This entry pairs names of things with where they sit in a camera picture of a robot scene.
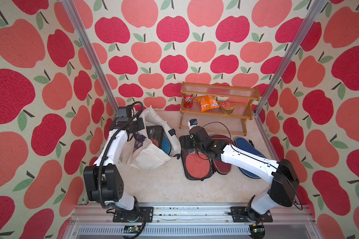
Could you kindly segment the black paddle case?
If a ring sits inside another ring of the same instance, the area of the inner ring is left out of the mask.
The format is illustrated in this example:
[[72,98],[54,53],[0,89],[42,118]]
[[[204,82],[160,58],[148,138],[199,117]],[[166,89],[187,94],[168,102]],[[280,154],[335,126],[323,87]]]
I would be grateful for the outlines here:
[[148,138],[152,141],[152,143],[158,148],[162,148],[164,129],[162,126],[148,126],[147,127],[147,135]]
[[190,135],[181,136],[179,142],[181,161],[186,178],[191,181],[203,181],[212,177],[214,171],[210,160],[194,149]]

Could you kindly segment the white canvas tote bag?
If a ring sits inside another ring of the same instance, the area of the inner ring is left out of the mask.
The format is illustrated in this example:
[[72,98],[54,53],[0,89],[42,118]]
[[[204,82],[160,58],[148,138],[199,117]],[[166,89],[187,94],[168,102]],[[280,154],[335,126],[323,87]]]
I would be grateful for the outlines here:
[[172,147],[171,152],[166,154],[162,149],[154,145],[152,140],[148,138],[148,130],[145,128],[136,133],[136,136],[140,137],[139,140],[132,138],[130,142],[124,145],[120,160],[128,166],[150,171],[171,159],[180,158],[181,146],[175,130],[170,128],[167,122],[152,107],[143,110],[140,118],[143,120],[145,127],[157,125],[163,128],[163,135],[168,139]]

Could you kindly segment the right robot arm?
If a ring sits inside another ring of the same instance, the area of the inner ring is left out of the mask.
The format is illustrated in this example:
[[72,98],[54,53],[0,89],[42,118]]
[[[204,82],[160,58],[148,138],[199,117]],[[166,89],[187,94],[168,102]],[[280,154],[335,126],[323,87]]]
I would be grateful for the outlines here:
[[276,207],[292,207],[297,196],[299,179],[292,163],[266,159],[241,150],[230,143],[212,139],[201,126],[190,129],[192,146],[208,159],[235,165],[259,176],[270,185],[260,194],[253,196],[244,216],[251,222],[259,223],[267,212]]

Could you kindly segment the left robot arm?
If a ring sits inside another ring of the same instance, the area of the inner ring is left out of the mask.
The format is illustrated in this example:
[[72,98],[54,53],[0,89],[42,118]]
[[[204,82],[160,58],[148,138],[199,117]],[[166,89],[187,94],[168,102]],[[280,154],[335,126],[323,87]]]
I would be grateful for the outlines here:
[[124,192],[124,181],[116,164],[129,136],[144,128],[141,118],[117,119],[112,123],[103,151],[83,172],[89,201],[100,203],[104,209],[115,208],[128,213],[139,210],[137,199]]

